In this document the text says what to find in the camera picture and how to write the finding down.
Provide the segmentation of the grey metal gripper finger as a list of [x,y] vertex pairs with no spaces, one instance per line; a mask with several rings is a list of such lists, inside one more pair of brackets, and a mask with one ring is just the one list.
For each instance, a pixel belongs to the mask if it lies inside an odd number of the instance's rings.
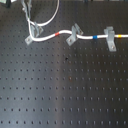
[[25,0],[21,0],[21,4],[23,6],[22,10],[25,12],[26,20],[27,22],[30,22],[32,0],[28,0],[28,2],[25,2]]

